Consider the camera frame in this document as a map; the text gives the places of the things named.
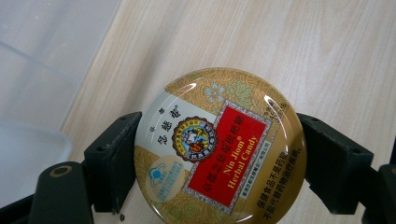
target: circular hole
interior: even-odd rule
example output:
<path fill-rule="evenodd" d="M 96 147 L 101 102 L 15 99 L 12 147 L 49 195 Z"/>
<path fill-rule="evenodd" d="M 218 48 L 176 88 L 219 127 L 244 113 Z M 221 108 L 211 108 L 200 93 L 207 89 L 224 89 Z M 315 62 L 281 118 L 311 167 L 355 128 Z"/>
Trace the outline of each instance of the circular hole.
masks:
<path fill-rule="evenodd" d="M 69 165 L 64 165 L 64 166 L 60 166 L 60 167 L 57 167 L 57 168 L 51 170 L 49 175 L 52 177 L 61 177 L 61 176 L 69 174 L 72 170 L 73 170 L 73 167 L 71 167 Z"/>
<path fill-rule="evenodd" d="M 352 152 L 355 153 L 355 154 L 361 154 L 361 151 L 356 149 L 356 148 L 353 148 Z"/>
<path fill-rule="evenodd" d="M 59 167 L 57 169 L 54 170 L 56 175 L 61 175 L 63 173 L 66 173 L 68 171 L 68 169 L 66 167 Z"/>

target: floral pattern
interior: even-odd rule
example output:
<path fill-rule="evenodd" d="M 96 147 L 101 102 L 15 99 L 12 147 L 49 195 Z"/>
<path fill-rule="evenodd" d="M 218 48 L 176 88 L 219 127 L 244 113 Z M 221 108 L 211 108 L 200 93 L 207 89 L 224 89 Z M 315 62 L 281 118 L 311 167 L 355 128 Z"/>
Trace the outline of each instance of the floral pattern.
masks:
<path fill-rule="evenodd" d="M 252 105 L 252 90 L 253 86 L 249 86 L 240 80 L 227 84 L 227 95 L 230 100 L 243 107 L 249 107 Z"/>
<path fill-rule="evenodd" d="M 214 103 L 216 100 L 219 102 L 224 101 L 224 97 L 222 94 L 225 92 L 225 88 L 220 86 L 218 87 L 218 83 L 213 82 L 211 88 L 206 88 L 204 94 L 208 96 L 207 101 L 209 103 Z"/>

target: wood grain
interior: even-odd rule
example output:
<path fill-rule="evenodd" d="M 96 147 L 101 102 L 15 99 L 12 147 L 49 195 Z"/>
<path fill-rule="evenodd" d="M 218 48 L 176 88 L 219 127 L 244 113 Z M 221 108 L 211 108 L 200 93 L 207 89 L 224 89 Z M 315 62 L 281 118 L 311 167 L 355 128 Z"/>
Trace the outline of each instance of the wood grain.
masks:
<path fill-rule="evenodd" d="M 70 160 L 115 118 L 145 111 L 174 78 L 206 67 L 264 78 L 294 109 L 389 162 L 396 135 L 396 1 L 127 1 L 108 30 L 63 132 Z M 162 223 L 131 191 L 123 223 Z M 360 223 L 331 215 L 305 183 L 280 223 Z M 120 223 L 95 214 L 96 223 Z"/>

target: round tin lid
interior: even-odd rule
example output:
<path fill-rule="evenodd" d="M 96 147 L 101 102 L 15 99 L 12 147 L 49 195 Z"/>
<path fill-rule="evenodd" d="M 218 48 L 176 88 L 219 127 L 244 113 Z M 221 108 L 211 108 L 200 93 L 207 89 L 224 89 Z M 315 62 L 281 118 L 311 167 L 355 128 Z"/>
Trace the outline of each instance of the round tin lid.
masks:
<path fill-rule="evenodd" d="M 139 123 L 134 164 L 166 223 L 276 223 L 303 184 L 304 133 L 272 85 L 209 68 L 157 96 Z"/>

